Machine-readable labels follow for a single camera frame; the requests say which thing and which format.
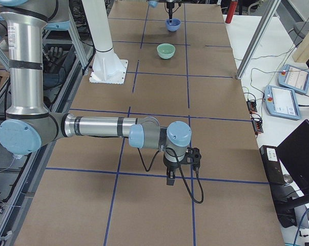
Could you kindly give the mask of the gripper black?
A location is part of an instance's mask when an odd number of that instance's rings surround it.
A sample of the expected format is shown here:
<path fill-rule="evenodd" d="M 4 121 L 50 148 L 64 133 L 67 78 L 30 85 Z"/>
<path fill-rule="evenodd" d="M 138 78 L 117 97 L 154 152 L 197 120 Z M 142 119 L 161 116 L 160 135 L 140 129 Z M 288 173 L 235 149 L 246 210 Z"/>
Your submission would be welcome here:
<path fill-rule="evenodd" d="M 163 157 L 163 163 L 167 168 L 167 185 L 173 186 L 175 183 L 175 172 L 178 168 L 178 164 L 168 160 L 165 156 Z"/>
<path fill-rule="evenodd" d="M 169 10 L 169 23 L 173 19 L 173 9 L 175 8 L 175 0 L 166 0 L 166 7 Z"/>

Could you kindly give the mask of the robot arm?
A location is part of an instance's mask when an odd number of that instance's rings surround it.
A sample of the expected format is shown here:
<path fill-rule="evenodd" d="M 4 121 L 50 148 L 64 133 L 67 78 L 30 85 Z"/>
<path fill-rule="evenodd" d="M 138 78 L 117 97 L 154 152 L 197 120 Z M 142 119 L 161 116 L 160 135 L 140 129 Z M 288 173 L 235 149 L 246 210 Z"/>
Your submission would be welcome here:
<path fill-rule="evenodd" d="M 173 14 L 174 14 L 174 8 L 177 1 L 174 0 L 165 0 L 165 1 L 159 1 L 159 0 L 152 0 L 148 1 L 148 5 L 152 8 L 156 8 L 159 3 L 163 3 L 164 10 L 168 14 L 168 21 L 169 24 L 172 23 L 173 20 Z"/>
<path fill-rule="evenodd" d="M 167 184 L 175 171 L 194 165 L 191 128 L 175 121 L 162 127 L 153 117 L 84 117 L 53 113 L 43 97 L 43 30 L 69 20 L 68 1 L 0 1 L 8 28 L 11 106 L 0 125 L 0 144 L 16 156 L 37 151 L 55 140 L 72 136 L 126 138 L 137 149 L 163 152 Z"/>

